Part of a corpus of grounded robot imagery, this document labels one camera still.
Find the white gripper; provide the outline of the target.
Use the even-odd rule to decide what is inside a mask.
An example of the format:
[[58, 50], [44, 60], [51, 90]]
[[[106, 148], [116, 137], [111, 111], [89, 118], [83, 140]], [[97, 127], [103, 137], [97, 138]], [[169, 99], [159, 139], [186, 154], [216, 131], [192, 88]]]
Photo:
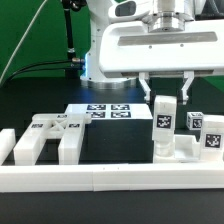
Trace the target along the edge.
[[188, 22], [178, 32], [150, 32], [141, 21], [111, 24], [102, 36], [99, 67], [108, 78], [139, 73], [148, 104], [154, 100], [149, 74], [183, 74], [178, 103], [186, 105], [194, 72], [199, 76], [224, 75], [224, 20]]

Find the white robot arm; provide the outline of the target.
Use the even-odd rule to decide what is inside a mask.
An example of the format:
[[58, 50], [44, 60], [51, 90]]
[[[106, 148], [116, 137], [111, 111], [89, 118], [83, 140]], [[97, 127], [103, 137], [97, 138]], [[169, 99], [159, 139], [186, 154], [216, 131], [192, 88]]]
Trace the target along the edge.
[[[91, 47], [83, 80], [116, 88], [138, 78], [151, 100], [147, 80], [181, 77], [182, 102], [196, 77], [224, 75], [224, 13], [214, 0], [86, 0]], [[202, 14], [206, 3], [214, 14]]]

